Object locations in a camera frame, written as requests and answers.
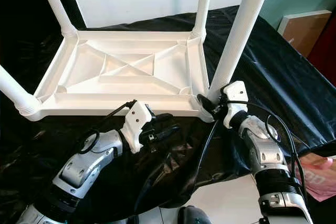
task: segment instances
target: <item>black connector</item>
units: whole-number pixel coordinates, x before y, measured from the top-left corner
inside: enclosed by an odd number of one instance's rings
[[[265,194],[284,192],[301,195],[300,185],[294,180],[289,171],[283,169],[267,169],[255,176],[260,196]]]
[[[80,198],[63,191],[55,185],[46,190],[34,203],[34,207],[48,218],[65,222],[76,210]]]
[[[230,120],[230,126],[236,131],[239,131],[239,128],[243,120],[248,118],[248,114],[245,110],[238,111]]]

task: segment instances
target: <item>black cable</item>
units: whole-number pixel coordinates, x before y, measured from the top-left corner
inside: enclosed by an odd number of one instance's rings
[[[92,148],[93,148],[93,147],[96,145],[96,143],[98,142],[98,139],[99,139],[99,136],[100,136],[99,131],[94,130],[94,129],[88,131],[88,133],[91,133],[91,132],[94,132],[94,133],[96,134],[96,136],[94,137],[94,140],[92,141],[92,143],[90,144],[89,147],[87,147],[84,151],[79,151],[78,154],[85,154],[85,153],[88,153],[90,150],[92,150]]]
[[[273,139],[275,142],[279,142],[278,139],[276,139],[270,132],[269,130],[269,124],[268,124],[268,121],[270,119],[271,115],[268,115],[268,117],[266,118],[266,121],[265,121],[265,128],[266,128],[266,131],[268,133],[268,135],[271,137],[271,139]],[[296,178],[296,173],[295,173],[295,158],[293,157],[293,155],[291,154],[290,156],[290,161],[291,161],[291,174],[292,174],[292,177]]]
[[[111,116],[117,114],[119,111],[121,111],[123,108],[125,107],[129,107],[131,108],[137,101],[133,100],[131,102],[126,102],[123,105],[121,105],[120,107],[118,107],[117,109],[113,110],[110,114],[108,114],[107,116],[105,116],[102,120],[100,120],[98,123],[96,123],[96,125],[94,126],[95,129],[100,129],[105,121],[107,119],[109,119]],[[90,146],[88,148],[86,148],[84,151],[78,151],[79,154],[85,154],[88,153],[90,150],[92,150],[92,148],[95,146],[95,144],[98,142],[99,140],[99,130],[95,130],[95,129],[91,129],[89,130],[87,133],[84,134],[84,136],[81,137],[81,141],[80,141],[80,145],[79,146],[83,146],[84,141],[90,137],[93,133],[96,134],[96,137],[94,138],[94,140],[92,141],[92,143],[90,144]]]
[[[193,186],[193,191],[192,191],[192,193],[195,191],[196,180],[197,180],[198,173],[199,173],[199,171],[200,171],[201,163],[202,163],[203,158],[204,158],[204,156],[205,156],[205,153],[206,153],[206,151],[207,151],[207,149],[208,149],[209,143],[210,143],[212,137],[214,136],[214,134],[215,134],[215,132],[216,132],[216,129],[217,129],[217,126],[218,126],[218,122],[219,122],[219,120],[215,121],[215,123],[214,123],[214,125],[212,126],[212,129],[211,129],[211,131],[210,131],[210,133],[209,133],[209,135],[208,135],[208,137],[207,137],[207,139],[206,139],[206,141],[205,141],[205,143],[204,143],[204,146],[203,146],[203,148],[202,148],[202,153],[201,153],[201,156],[199,157],[199,159],[198,159],[198,163],[197,163],[196,175],[195,175],[195,181],[194,181],[194,186]]]
[[[125,107],[131,108],[136,102],[137,102],[136,100],[133,100],[133,101],[131,101],[131,102],[126,102],[126,103],[124,103],[123,105],[121,105],[121,106],[118,107],[117,109],[113,110],[110,114],[108,114],[107,116],[105,116],[102,120],[100,120],[100,121],[95,125],[94,128],[97,128],[97,129],[101,128],[101,127],[104,125],[105,121],[106,121],[107,119],[109,119],[111,116],[117,114],[119,111],[121,111],[121,110],[122,110],[123,108],[125,108]]]
[[[280,117],[278,117],[276,114],[274,114],[273,111],[271,111],[271,110],[269,110],[267,108],[264,108],[263,106],[254,104],[254,103],[245,102],[245,101],[225,101],[225,102],[226,103],[246,104],[246,105],[254,106],[254,107],[259,108],[259,109],[261,109],[263,111],[266,111],[267,113],[269,113],[271,116],[273,116],[275,119],[278,120],[278,122],[281,124],[282,128],[285,130],[285,133],[286,133],[286,136],[287,136],[287,140],[288,140],[288,142],[290,144],[290,147],[291,147],[291,163],[292,163],[292,165],[291,165],[292,166],[291,167],[292,174],[291,175],[292,175],[292,177],[296,177],[296,175],[295,175],[295,162],[296,162],[297,166],[298,166],[298,169],[299,169],[299,174],[300,174],[300,177],[301,177],[302,196],[303,196],[303,199],[305,200],[305,202],[307,204],[307,190],[306,190],[306,183],[304,181],[303,169],[302,169],[302,166],[301,166],[301,163],[300,163],[300,160],[299,160],[298,153],[296,151],[294,140],[292,138],[292,135],[290,134],[290,131],[289,131],[288,127],[284,123],[284,121]]]

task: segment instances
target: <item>black tarp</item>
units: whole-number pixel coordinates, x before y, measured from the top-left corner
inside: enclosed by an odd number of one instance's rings
[[[228,7],[208,14],[204,52],[210,80],[236,12],[237,7]],[[107,29],[190,31],[194,20],[195,14],[189,13]],[[33,93],[60,44],[59,32],[50,30],[43,44],[29,36],[23,40],[14,32],[9,35],[2,37],[1,64]],[[233,80],[245,82],[251,102],[282,117],[296,136],[300,154],[335,140],[335,87],[262,18],[257,19]],[[250,111],[265,118],[260,111]],[[0,113],[0,222],[11,223],[50,183],[81,133],[100,117],[48,116],[30,122],[3,95]],[[122,122],[123,118],[115,117],[105,130],[121,127]],[[198,186],[249,173],[248,150],[235,132],[219,124],[198,170],[212,125],[195,118],[174,118],[158,128],[170,123],[179,123],[182,134],[115,159],[101,172],[70,223],[111,221],[158,205],[178,206]],[[287,150],[285,142],[281,146]]]

